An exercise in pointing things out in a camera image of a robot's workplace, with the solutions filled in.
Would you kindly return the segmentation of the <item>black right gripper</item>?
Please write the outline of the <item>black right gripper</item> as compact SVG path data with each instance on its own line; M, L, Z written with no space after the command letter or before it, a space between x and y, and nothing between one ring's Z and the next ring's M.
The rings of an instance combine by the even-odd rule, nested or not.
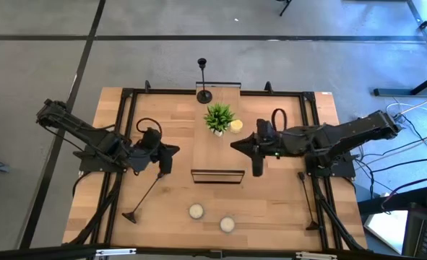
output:
M232 148L247 157L255 155L281 157L285 154L285 147L279 132L274 130L269 121L261 118L256 120L256 133L252 132L248 137L231 142L230 144L239 145L232 146Z

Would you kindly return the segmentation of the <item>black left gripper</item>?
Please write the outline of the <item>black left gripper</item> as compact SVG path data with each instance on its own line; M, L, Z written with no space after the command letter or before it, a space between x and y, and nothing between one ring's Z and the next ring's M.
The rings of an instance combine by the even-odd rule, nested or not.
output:
M133 170L143 171L149 162L150 156L158 150L161 141L161 133L153 128L148 128L142 138L133 146ZM180 147L176 145L164 144L161 155L163 158L172 158Z

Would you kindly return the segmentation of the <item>black metal candlestick holder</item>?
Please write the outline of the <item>black metal candlestick holder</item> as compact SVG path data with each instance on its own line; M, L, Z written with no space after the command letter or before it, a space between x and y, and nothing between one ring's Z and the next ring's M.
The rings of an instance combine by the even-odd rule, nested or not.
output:
M318 230L319 229L319 224L314 220L314 216L313 216L313 212L311 210L311 205L310 205L310 201L309 201L309 196L308 196L308 192L306 189L306 177L305 177L305 173L304 172L298 172L298 178L301 181L302 185L303 185L303 190L304 190L304 194L305 194L305 198L306 198L306 203L307 203L307 207L308 207L308 211L309 211L309 215L311 218L310 224L306 227L306 230Z
M197 63L202 73L202 89L197 94L197 101L201 104L207 104L212 100L212 93L205 89L204 69L206 67L207 60L205 58L199 58Z
M162 173L159 172L157 174L157 178L153 181L153 183L151 184L151 186L148 188L148 190L146 191L146 193L144 194L144 196L139 200L139 202L137 203L137 205L133 208L132 211L130 212L124 212L121 215L126 218L128 221L136 224L137 220L136 220L136 211L139 209L140 205L142 204L142 202L146 199L147 195L151 192L151 190L153 189L153 187L155 186L155 184L162 178L164 178L166 176L166 173Z

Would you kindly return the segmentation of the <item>green artificial plant white pot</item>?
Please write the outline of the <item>green artificial plant white pot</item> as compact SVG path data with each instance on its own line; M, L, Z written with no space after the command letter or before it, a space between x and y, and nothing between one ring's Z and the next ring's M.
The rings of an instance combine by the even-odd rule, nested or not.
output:
M204 120L207 128L218 137L221 137L230 123L234 120L235 113L230 110L230 105L215 103L207 106Z

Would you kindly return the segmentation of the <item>black chair leg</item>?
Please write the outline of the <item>black chair leg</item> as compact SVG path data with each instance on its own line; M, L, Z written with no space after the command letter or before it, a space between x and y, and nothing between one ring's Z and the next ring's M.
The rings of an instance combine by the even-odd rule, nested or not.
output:
M285 11L287 10L287 8L290 6L290 3L293 0L275 0L275 1L280 2L280 3L283 4L283 8L282 8L282 10L279 13L279 16L282 17L284 15Z

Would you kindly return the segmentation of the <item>black desk foot bar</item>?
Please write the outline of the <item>black desk foot bar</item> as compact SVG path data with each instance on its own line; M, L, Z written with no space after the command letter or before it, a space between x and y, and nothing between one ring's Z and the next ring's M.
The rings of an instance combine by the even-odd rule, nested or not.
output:
M420 97L427 98L427 80L413 89L376 88L373 94L379 97Z

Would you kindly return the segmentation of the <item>white board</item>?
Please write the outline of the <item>white board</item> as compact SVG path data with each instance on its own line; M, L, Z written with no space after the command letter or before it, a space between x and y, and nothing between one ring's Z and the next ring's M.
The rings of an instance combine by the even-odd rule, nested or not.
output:
M407 211L372 214L363 226L398 254L402 253Z

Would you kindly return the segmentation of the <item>black rig crossbar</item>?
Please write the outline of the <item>black rig crossbar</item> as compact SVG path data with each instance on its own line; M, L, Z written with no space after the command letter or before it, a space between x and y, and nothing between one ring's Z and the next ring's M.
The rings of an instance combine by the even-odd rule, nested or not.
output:
M95 257L97 249L110 248L106 244L64 245L45 248L24 248L0 251L0 260L77 260ZM139 247L136 255L169 255L169 256L203 256L209 259L226 257L270 257L296 259L296 252L301 251L260 251L230 249L189 249L189 248L150 248ZM372 251L347 251L327 249L325 251L307 251L312 253L336 255L338 260L427 260L413 256L393 256L374 253Z

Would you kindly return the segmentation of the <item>wooden shelf black metal frame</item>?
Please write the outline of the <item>wooden shelf black metal frame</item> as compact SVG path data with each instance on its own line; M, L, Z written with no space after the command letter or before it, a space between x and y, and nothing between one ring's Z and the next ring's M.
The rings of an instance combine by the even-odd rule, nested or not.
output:
M228 106L239 116L240 87L237 84L214 83L206 87L212 93L208 104L194 106L194 145L191 177L195 184L240 184L246 172L240 152L230 146L239 135L226 128L221 134L209 128L204 117L208 108L216 104Z

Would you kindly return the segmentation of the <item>black aluminium table frame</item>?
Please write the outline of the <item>black aluminium table frame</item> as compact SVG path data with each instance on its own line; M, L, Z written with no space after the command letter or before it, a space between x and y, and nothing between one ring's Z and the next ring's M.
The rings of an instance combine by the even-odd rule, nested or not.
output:
M171 174L160 179L136 211L134 224L121 214L130 212L157 178L158 166L151 164L139 175L132 172L91 173L77 186L64 232L72 241L90 221L99 201L115 181L121 188L116 202L103 215L90 236L92 242L112 246L150 248L230 249L260 251L318 251L339 248L341 237L314 203L310 181L305 181L318 230L310 224L303 185L298 172L305 168L301 158L264 161L264 174L253 177L249 158L242 155L246 172L240 184L195 184L191 177L194 145L193 90L111 88L102 90L94 125L118 121L123 134L133 140L148 126L160 126L163 141L177 145ZM283 92L240 89L239 116L243 139L256 128L258 118L269 118L274 109L288 115L290 126L312 125L320 121L338 122L333 97L328 92ZM201 204L204 215L189 216L189 207ZM232 217L235 229L220 229L223 217Z

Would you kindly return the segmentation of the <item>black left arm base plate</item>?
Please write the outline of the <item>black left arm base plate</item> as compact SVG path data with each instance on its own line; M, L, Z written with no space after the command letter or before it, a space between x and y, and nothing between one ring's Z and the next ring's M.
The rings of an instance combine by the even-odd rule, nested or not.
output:
M75 151L73 154L81 160L79 169L84 172L124 172L129 167L126 153L117 144L104 152L96 152L86 146L84 152Z

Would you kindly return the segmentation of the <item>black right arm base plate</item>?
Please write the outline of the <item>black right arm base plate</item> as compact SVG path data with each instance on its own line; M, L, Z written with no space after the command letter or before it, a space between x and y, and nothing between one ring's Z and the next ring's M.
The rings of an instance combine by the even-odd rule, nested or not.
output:
M304 157L306 172L317 178L347 177L354 178L355 170L353 161L356 156L350 152L344 152L334 157L306 155Z

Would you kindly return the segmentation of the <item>silver metal bracket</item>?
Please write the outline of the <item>silver metal bracket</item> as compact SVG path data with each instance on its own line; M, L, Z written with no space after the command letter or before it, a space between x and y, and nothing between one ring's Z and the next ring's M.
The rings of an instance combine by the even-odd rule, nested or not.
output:
M107 249L97 249L95 256L121 256L121 255L132 255L136 254L137 250L135 248L107 248Z
M326 253L296 252L297 260L338 260L336 255Z

